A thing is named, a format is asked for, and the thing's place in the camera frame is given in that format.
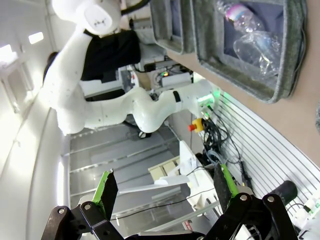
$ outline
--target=bolt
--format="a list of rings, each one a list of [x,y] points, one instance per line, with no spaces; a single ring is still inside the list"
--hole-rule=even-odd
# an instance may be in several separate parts
[[[248,197],[246,195],[242,195],[240,197],[240,200],[242,200],[242,201],[247,201],[247,199],[248,199]]]
[[[91,208],[90,204],[87,204],[87,205],[84,206],[85,210],[89,210],[90,208]]]
[[[268,201],[270,203],[273,203],[275,201],[275,198],[273,196],[268,197]]]

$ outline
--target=brown table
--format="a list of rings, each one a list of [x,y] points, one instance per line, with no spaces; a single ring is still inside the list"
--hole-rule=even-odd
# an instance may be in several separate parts
[[[317,132],[316,108],[320,100],[320,1],[307,0],[307,53],[293,95],[274,104],[266,104],[240,88],[217,77],[197,61],[194,53],[168,56],[199,73],[247,106],[320,167],[320,134]]]

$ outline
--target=bottle label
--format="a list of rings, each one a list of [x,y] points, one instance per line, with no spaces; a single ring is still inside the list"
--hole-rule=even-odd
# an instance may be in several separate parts
[[[227,11],[225,17],[230,21],[237,21],[238,18],[240,18],[244,12],[250,11],[248,8],[246,8],[244,5],[238,3],[230,7],[230,9]]]

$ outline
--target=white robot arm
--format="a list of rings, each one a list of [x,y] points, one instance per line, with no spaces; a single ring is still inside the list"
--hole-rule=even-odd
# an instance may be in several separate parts
[[[212,94],[206,80],[165,91],[158,101],[137,87],[112,100],[86,102],[79,82],[92,37],[84,31],[105,35],[115,30],[121,18],[119,4],[116,0],[53,0],[52,4],[61,19],[77,23],[74,34],[49,68],[43,86],[64,134],[120,124],[128,114],[133,115],[141,131],[152,133],[172,113],[189,110],[199,115],[198,99]]]

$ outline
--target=gray felt object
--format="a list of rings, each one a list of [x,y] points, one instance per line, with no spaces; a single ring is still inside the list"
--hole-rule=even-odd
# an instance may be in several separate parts
[[[150,2],[155,42],[177,54],[195,51],[189,0],[154,0]]]
[[[238,3],[238,0],[226,0]],[[287,98],[298,78],[304,51],[303,29],[306,18],[305,0],[244,0],[245,4],[262,3],[283,6],[283,41],[278,76],[262,81],[252,79],[258,68],[225,54],[225,19],[218,12],[217,0],[191,0],[195,51],[202,66],[265,103]]]
[[[320,134],[320,101],[319,101],[318,107],[316,109],[315,126]]]

